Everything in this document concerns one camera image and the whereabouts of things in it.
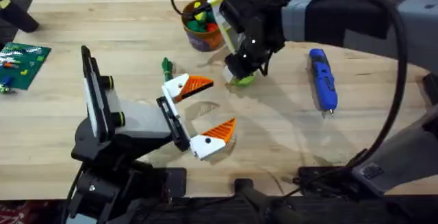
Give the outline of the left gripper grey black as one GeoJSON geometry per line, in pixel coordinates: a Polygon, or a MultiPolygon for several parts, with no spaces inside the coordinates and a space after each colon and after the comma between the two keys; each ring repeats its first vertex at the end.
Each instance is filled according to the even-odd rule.
{"type": "MultiPolygon", "coordinates": [[[[179,103],[213,85],[208,77],[186,73],[165,82],[162,91],[167,99],[179,103]]],[[[87,165],[124,165],[173,142],[180,151],[190,148],[195,157],[204,160],[228,145],[235,118],[190,139],[182,123],[171,114],[165,97],[151,105],[120,100],[110,92],[104,106],[115,110],[107,116],[94,107],[94,97],[88,98],[87,117],[76,129],[71,157],[87,165]]]]}

